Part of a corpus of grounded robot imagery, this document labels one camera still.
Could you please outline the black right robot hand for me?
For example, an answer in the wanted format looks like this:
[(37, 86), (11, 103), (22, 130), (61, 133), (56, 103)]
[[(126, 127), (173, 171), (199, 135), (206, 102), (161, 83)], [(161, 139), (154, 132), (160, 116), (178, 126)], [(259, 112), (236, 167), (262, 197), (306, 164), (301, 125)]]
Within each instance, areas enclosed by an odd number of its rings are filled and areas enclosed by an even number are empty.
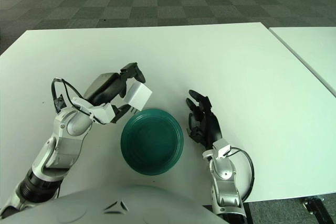
[(198, 102), (196, 105), (190, 98), (186, 104), (190, 109), (188, 115), (188, 135), (196, 143), (200, 143), (206, 150), (213, 148), (213, 143), (222, 139), (222, 132), (208, 96), (189, 90), (189, 95)]

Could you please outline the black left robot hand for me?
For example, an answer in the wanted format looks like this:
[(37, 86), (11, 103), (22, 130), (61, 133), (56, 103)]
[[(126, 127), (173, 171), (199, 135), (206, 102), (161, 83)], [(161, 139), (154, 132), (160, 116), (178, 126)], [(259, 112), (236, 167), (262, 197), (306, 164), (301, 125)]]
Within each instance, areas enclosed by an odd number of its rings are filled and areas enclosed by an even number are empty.
[(145, 77), (136, 62), (124, 66), (120, 73), (101, 74), (86, 90), (83, 98), (94, 106), (111, 102), (117, 95), (124, 98), (127, 93), (127, 80), (134, 78), (145, 83)]

